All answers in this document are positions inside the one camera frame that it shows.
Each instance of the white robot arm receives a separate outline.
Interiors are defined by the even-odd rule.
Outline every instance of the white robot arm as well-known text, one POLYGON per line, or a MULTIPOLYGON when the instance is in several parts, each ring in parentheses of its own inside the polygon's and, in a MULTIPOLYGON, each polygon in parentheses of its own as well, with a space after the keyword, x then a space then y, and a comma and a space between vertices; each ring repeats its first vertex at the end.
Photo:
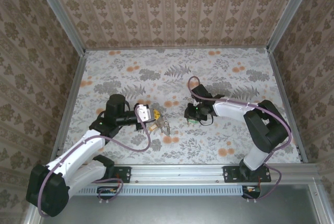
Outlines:
MULTIPOLYGON (((220 99, 223 97, 222 95, 212 97, 202 84, 194 88, 192 92, 208 99, 220 99)), ((288 136, 287 130, 277 119, 259 109, 250 107, 249 104, 245 106, 229 103, 227 98, 224 98, 226 102, 201 100, 194 96, 193 98, 195 102, 189 103, 184 113, 185 118, 188 120, 206 121, 207 115, 211 115, 212 117, 229 117, 247 124, 254 145, 240 162, 240 177, 243 177, 244 181, 247 181, 252 174, 256 174, 254 171, 264 164, 272 151, 288 136)), ((275 114, 287 125, 272 102, 264 100, 255 105, 275 114)))
POLYGON ((125 105, 128 105, 128 102, 124 96, 111 95, 106 104, 104 117, 100 114, 80 141, 47 165, 35 166, 30 174, 26 200, 38 206, 42 184, 46 183, 42 190, 41 210, 53 217, 65 208, 74 194, 91 182, 114 177, 115 167, 112 160, 102 155, 89 160, 109 142, 98 136, 113 138, 123 126, 127 125, 136 125, 137 130, 142 129, 137 115, 144 123, 154 121, 153 110, 149 109, 148 105, 135 105, 134 110, 137 115, 134 110, 125 111, 125 105))

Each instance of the small object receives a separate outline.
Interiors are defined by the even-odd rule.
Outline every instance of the small object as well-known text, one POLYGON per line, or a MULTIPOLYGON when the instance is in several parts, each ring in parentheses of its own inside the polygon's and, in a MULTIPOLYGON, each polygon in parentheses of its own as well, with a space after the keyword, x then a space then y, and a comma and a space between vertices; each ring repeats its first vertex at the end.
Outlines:
POLYGON ((147 129, 152 133, 156 133, 158 129, 162 133, 164 133, 166 136, 170 136, 171 134, 171 129, 169 126, 169 122, 167 119, 156 109, 154 109, 154 119, 155 121, 150 123, 147 127, 147 129))
POLYGON ((189 126, 189 123, 194 123, 194 124, 199 123, 199 121, 189 120, 189 119, 187 119, 187 122, 188 122, 188 126, 189 126))
POLYGON ((257 199, 261 194, 259 186, 242 186, 242 192, 244 199, 257 199))

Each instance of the black bracket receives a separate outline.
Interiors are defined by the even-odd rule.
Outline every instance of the black bracket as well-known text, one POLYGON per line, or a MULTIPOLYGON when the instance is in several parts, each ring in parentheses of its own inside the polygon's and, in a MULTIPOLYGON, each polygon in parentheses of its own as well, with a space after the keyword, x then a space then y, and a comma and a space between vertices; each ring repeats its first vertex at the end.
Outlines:
MULTIPOLYGON (((131 179, 131 167, 114 167, 113 175, 112 178, 119 178, 122 179, 123 183, 130 183, 131 179)), ((99 186, 97 188, 97 193, 101 194, 114 194, 118 189, 118 186, 99 186)), ((101 199, 107 200, 111 199, 113 196, 101 196, 101 199)))
POLYGON ((261 166, 256 170, 256 173, 249 177, 244 178, 240 173, 240 166, 225 166, 223 167, 223 175, 225 183, 236 183, 236 182, 271 182, 269 169, 265 166, 261 166))
POLYGON ((103 156, 97 155, 93 158, 93 160, 97 160, 101 162, 105 167, 105 174, 101 178, 101 180, 110 179, 110 178, 118 178, 122 179, 123 183, 129 183, 131 178, 131 167, 116 167, 115 162, 111 159, 103 156))

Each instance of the metal plate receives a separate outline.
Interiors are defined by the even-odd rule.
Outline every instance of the metal plate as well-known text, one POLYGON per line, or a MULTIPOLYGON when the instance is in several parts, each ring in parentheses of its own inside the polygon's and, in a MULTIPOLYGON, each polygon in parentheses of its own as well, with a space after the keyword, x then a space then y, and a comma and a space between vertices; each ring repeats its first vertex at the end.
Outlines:
MULTIPOLYGON (((263 186, 266 193, 272 186, 263 186)), ((279 186, 261 201, 240 196, 122 196, 99 203, 74 196, 66 208, 43 224, 325 224, 319 222, 307 186, 279 186)))
POLYGON ((225 183, 235 183, 235 182, 259 182, 259 178, 261 182, 271 182, 269 169, 265 166, 258 168, 257 174, 258 176, 254 177, 250 180, 242 180, 240 179, 240 171, 239 166, 225 166, 223 167, 223 174, 225 183))
MULTIPOLYGON (((76 196, 97 196, 99 186, 88 186, 80 190, 76 196)), ((112 193, 101 193, 101 196, 111 196, 112 193)), ((214 196, 243 195, 242 186, 135 186, 125 185, 120 196, 214 196)))
POLYGON ((115 167, 114 176, 122 179, 123 183, 130 183, 131 167, 115 167))

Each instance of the table surface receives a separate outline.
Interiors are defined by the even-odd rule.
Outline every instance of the table surface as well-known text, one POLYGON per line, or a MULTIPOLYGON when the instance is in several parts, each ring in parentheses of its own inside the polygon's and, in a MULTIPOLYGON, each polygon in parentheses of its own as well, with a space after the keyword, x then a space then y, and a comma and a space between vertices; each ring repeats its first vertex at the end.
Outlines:
MULTIPOLYGON (((100 153, 116 164, 239 163, 253 144, 244 122, 215 117, 210 126, 187 125, 183 114, 191 101, 187 81, 192 75, 198 76, 213 96, 223 94, 249 102, 268 99, 287 119, 264 48, 87 51, 86 55, 64 151, 80 140, 105 109, 109 96, 120 93, 131 108, 140 102, 160 111, 169 121, 171 136, 152 133, 152 145, 143 153, 107 144, 100 153)), ((136 149, 146 147, 145 134, 134 130, 134 126, 123 127, 115 139, 136 149)), ((295 144, 269 160, 299 162, 295 144)))

